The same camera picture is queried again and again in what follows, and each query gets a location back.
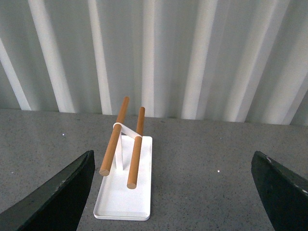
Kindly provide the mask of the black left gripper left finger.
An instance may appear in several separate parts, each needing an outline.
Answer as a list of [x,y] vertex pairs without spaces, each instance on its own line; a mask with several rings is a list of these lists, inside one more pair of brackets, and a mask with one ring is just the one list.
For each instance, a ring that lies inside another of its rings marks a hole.
[[75,231],[95,170],[94,152],[85,152],[50,180],[0,215],[2,231]]

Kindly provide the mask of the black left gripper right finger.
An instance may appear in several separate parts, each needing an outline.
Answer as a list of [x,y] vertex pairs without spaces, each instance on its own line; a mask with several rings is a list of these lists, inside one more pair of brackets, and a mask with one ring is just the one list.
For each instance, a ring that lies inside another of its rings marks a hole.
[[253,179],[276,231],[308,229],[308,180],[260,151],[251,162]]

